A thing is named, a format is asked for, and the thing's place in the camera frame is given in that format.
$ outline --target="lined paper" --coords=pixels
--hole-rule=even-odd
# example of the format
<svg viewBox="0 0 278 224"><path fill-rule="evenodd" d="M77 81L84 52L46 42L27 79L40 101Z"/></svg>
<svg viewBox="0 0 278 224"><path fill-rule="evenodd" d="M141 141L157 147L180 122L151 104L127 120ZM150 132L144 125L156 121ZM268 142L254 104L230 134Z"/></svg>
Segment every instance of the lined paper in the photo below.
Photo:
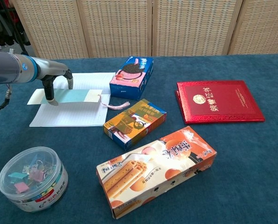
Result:
<svg viewBox="0 0 278 224"><path fill-rule="evenodd" d="M114 76L110 73L73 73L74 89L103 90L101 101L109 104L109 82ZM66 78L58 77L54 88L67 89ZM77 102L61 103L59 106L41 105L30 127L102 126L106 121L108 108L101 103Z"/></svg>

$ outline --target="gold emblem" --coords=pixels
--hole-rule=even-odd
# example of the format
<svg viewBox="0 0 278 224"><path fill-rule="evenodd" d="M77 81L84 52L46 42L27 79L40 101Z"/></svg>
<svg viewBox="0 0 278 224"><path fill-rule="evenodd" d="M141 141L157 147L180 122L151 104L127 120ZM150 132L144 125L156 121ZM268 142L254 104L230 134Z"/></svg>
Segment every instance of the gold emblem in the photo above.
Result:
<svg viewBox="0 0 278 224"><path fill-rule="evenodd" d="M206 98L203 95L195 95L193 100L197 104L204 104L206 102Z"/></svg>

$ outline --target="round plastic container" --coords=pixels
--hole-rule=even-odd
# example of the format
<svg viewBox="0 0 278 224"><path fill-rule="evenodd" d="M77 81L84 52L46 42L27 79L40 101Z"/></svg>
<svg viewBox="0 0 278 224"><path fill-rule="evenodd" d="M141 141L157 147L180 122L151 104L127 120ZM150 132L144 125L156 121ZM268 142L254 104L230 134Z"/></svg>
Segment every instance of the round plastic container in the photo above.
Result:
<svg viewBox="0 0 278 224"><path fill-rule="evenodd" d="M68 174L51 148L34 147L12 158L0 172L0 191L20 209L35 212L55 203Z"/></svg>

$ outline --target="container label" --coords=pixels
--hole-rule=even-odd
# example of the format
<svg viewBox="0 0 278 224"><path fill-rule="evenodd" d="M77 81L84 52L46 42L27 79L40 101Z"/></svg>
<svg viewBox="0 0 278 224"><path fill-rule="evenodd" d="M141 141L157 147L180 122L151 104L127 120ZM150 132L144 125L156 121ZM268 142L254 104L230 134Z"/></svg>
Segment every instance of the container label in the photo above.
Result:
<svg viewBox="0 0 278 224"><path fill-rule="evenodd" d="M11 200L23 211L33 212L46 209L56 202L64 193L68 184L68 173L64 166L61 166L60 173L55 182L39 195L27 200L15 201Z"/></svg>

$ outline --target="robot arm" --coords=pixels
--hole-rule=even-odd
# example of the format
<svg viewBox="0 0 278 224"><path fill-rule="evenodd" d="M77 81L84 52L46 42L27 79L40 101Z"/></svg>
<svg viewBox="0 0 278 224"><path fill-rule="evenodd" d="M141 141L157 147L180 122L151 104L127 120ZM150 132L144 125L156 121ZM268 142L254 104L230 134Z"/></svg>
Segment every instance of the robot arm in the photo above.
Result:
<svg viewBox="0 0 278 224"><path fill-rule="evenodd" d="M44 86L46 99L53 104L55 100L53 81L57 76L66 77L69 89L73 89L73 76L65 64L0 52L0 84L29 83L39 79Z"/></svg>

